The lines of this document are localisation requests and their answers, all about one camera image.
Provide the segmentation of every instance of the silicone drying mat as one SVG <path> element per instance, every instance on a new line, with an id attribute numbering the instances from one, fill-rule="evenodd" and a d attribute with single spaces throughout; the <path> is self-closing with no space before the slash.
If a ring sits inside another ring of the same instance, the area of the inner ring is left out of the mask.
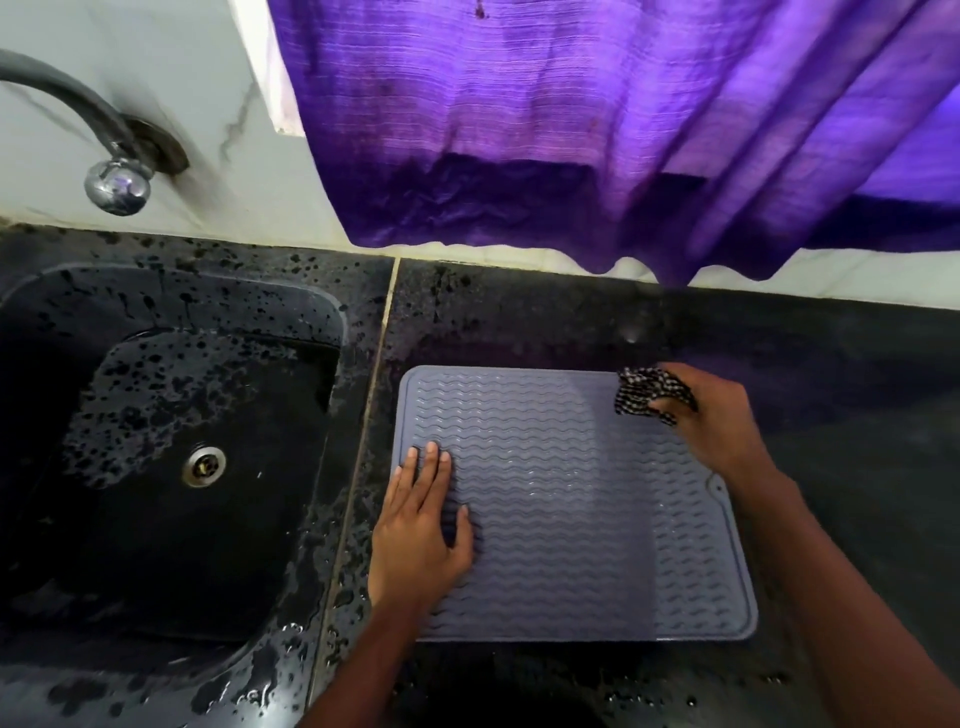
<path id="1" fill-rule="evenodd" d="M 453 456 L 472 571 L 422 639 L 742 640 L 756 599 L 727 489 L 656 419 L 613 412 L 605 372 L 421 366 L 400 383 L 394 460 Z"/>

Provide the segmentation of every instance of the sink drain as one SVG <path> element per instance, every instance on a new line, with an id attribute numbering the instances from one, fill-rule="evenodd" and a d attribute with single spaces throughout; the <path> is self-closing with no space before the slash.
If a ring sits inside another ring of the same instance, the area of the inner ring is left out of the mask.
<path id="1" fill-rule="evenodd" d="M 220 448 L 197 448 L 183 463 L 183 482 L 191 488 L 205 488 L 217 482 L 227 469 L 227 456 Z"/>

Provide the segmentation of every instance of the white tile backsplash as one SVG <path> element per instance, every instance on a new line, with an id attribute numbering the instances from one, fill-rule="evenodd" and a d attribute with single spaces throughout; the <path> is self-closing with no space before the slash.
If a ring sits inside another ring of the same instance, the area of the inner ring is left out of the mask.
<path id="1" fill-rule="evenodd" d="M 252 13 L 250 28 L 259 32 L 248 37 L 260 38 L 261 45 L 272 36 L 265 7 L 265 0 L 234 0 L 232 8 L 241 18 Z M 583 273 L 553 250 L 440 242 L 383 251 L 352 246 L 306 140 L 295 135 L 290 118 L 290 125 L 280 125 L 286 133 L 277 133 L 268 113 L 265 96 L 288 116 L 296 109 L 292 95 L 276 89 L 289 85 L 285 70 L 277 73 L 276 48 L 257 46 L 248 56 L 229 0 L 0 0 L 0 17 L 0 47 L 52 63 L 120 110 L 156 122 L 180 140 L 192 162 L 176 182 L 157 180 L 139 214 L 107 215 L 84 195 L 87 168 L 104 156 L 89 130 L 60 102 L 0 84 L 0 217 Z M 266 83 L 271 79 L 278 79 L 274 86 Z M 607 275 L 654 280 L 630 258 Z M 770 280 L 708 268 L 694 284 L 960 309 L 958 280 L 956 253 L 800 251 Z"/>

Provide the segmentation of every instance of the faucet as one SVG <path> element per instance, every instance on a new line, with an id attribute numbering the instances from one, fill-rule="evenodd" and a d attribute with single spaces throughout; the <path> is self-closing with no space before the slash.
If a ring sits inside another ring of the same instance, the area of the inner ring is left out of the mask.
<path id="1" fill-rule="evenodd" d="M 179 174 L 189 166 L 174 137 L 143 119 L 121 114 L 93 89 L 48 63 L 0 49 L 0 81 L 45 91 L 77 112 L 110 159 L 86 173 L 90 201 L 111 215 L 133 215 L 150 199 L 154 173 Z"/>

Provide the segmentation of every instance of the forearm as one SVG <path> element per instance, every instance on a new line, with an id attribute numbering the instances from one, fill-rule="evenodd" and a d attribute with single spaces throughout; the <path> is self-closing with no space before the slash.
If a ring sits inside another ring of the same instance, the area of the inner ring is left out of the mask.
<path id="1" fill-rule="evenodd" d="M 303 717 L 300 728 L 374 726 L 419 627 L 420 617 L 410 609 L 375 608 L 350 656 Z"/>
<path id="2" fill-rule="evenodd" d="M 794 605 L 841 726 L 960 725 L 960 692 L 871 589 L 782 473 L 743 503 Z"/>

